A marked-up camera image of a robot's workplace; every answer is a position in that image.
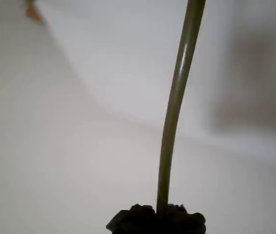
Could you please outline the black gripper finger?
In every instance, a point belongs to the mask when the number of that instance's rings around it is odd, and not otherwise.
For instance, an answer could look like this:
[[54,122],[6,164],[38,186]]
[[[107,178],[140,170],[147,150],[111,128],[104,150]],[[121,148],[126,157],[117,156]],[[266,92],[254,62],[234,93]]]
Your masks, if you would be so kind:
[[172,234],[205,234],[205,222],[201,213],[189,214],[183,205],[168,205],[167,224]]
[[152,234],[156,213],[152,206],[135,204],[129,210],[119,211],[106,225],[112,234]]

